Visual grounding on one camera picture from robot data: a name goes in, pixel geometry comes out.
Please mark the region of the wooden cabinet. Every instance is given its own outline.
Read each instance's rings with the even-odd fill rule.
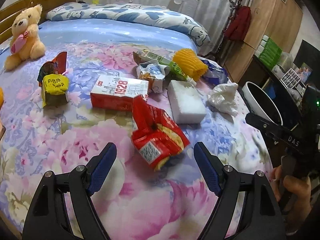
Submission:
[[[236,42],[231,49],[230,57],[225,62],[225,67],[234,82],[239,82],[252,60],[255,49],[245,42]]]
[[[300,28],[302,10],[294,0],[285,1],[276,0],[265,34],[283,51],[290,53]]]
[[[254,49],[261,43],[272,16],[276,0],[253,0],[251,5],[251,22],[244,42]]]
[[[269,36],[283,51],[290,52],[302,20],[302,10],[294,0],[253,0],[251,14],[244,42],[233,46],[225,62],[234,82],[239,82],[247,70],[263,35]]]

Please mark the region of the wooden headboard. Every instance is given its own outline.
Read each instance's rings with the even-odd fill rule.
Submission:
[[[42,14],[40,22],[45,21],[48,11],[56,8],[66,2],[75,2],[76,0],[19,0],[8,7],[0,10],[0,44],[12,36],[11,26],[21,11],[26,8],[42,5]]]

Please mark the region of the red bag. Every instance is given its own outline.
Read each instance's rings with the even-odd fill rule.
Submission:
[[[133,99],[132,117],[136,130],[131,141],[154,170],[190,144],[170,116],[163,109],[148,105],[141,95]]]

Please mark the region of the beige teddy bear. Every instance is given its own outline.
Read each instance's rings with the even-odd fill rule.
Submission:
[[[41,12],[42,6],[38,4],[34,7],[25,9],[14,20],[11,27],[13,39],[10,42],[10,49],[12,53],[15,53],[8,56],[4,62],[6,70],[16,68],[22,61],[28,58],[37,59],[45,54],[45,46],[40,41],[38,35],[38,23],[40,21]],[[19,51],[15,51],[14,49],[18,41],[17,38],[22,38],[24,40],[23,43],[25,42],[25,44],[19,48]]]

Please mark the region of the yellow mesh fruit net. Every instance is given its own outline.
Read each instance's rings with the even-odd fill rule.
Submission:
[[[198,59],[192,49],[180,49],[174,54],[172,61],[177,63],[182,71],[194,81],[198,81],[208,70],[208,66]]]

